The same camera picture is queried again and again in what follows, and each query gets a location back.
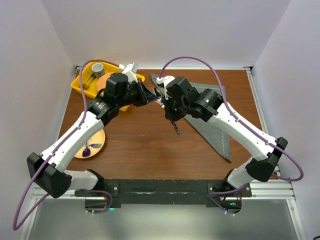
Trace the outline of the silver metal spoon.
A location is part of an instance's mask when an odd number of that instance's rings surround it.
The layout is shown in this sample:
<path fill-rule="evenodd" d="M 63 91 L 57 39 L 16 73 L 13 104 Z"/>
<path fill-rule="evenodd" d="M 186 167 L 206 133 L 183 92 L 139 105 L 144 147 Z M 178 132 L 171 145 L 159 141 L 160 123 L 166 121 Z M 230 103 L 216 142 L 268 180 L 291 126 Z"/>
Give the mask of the silver metal spoon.
<path fill-rule="evenodd" d="M 164 105 L 164 102 L 163 102 L 163 101 L 164 101 L 164 100 L 163 100 L 162 97 L 158 97 L 155 102 L 158 103 L 163 110 L 165 110 L 165 105 Z M 177 133 L 177 135 L 180 135 L 181 132 L 180 132 L 178 126 L 176 125 L 176 122 L 173 121 L 173 120 L 171 120 L 171 119 L 170 119 L 169 121 L 170 121 L 172 127 L 174 128 L 175 132 Z"/>

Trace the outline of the grey cloth napkin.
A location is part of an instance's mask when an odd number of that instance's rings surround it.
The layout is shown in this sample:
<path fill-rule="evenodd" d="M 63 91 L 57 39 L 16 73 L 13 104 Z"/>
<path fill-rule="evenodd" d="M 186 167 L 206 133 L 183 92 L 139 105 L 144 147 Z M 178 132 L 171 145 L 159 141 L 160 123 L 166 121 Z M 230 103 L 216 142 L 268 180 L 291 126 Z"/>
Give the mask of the grey cloth napkin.
<path fill-rule="evenodd" d="M 156 79 L 157 74 L 150 73 L 151 81 L 155 86 L 157 86 Z M 212 89 L 215 92 L 221 94 L 218 85 L 203 84 L 190 82 L 190 84 L 197 89 L 199 93 L 203 92 L 205 89 Z M 232 154 L 230 148 L 230 137 L 229 135 L 221 130 L 219 127 L 210 124 L 209 122 L 204 122 L 199 118 L 193 118 L 190 115 L 184 117 L 184 119 L 200 134 L 204 140 L 225 160 L 232 162 Z"/>

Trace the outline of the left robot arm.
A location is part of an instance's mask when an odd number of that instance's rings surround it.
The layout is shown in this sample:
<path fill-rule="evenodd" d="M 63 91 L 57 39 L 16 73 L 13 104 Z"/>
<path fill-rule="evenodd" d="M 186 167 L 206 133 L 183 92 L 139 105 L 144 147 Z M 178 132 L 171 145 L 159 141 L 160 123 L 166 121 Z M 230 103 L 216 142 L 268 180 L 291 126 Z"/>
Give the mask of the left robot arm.
<path fill-rule="evenodd" d="M 142 107 L 157 98 L 141 79 L 129 81 L 127 75 L 113 73 L 105 88 L 98 91 L 61 138 L 41 154 L 33 152 L 27 157 L 32 182 L 53 198 L 59 198 L 71 188 L 86 189 L 92 196 L 99 196 L 104 184 L 96 174 L 91 171 L 66 173 L 67 166 L 85 143 L 119 114 L 120 108 L 128 105 Z"/>

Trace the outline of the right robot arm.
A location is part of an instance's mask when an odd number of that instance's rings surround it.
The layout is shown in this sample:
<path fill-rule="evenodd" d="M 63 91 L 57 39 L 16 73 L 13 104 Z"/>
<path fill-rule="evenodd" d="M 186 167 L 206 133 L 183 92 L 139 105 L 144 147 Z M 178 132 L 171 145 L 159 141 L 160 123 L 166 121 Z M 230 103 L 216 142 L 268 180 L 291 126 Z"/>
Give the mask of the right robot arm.
<path fill-rule="evenodd" d="M 185 77 L 158 77 L 156 83 L 163 88 L 166 119 L 176 122 L 186 115 L 201 119 L 226 132 L 251 154 L 247 162 L 226 176 L 222 189 L 227 196 L 235 196 L 242 186 L 253 180 L 269 180 L 282 155 L 272 145 L 285 149 L 287 140 L 269 136 L 236 116 L 231 105 L 224 103 L 222 95 L 213 89 L 198 92 Z"/>

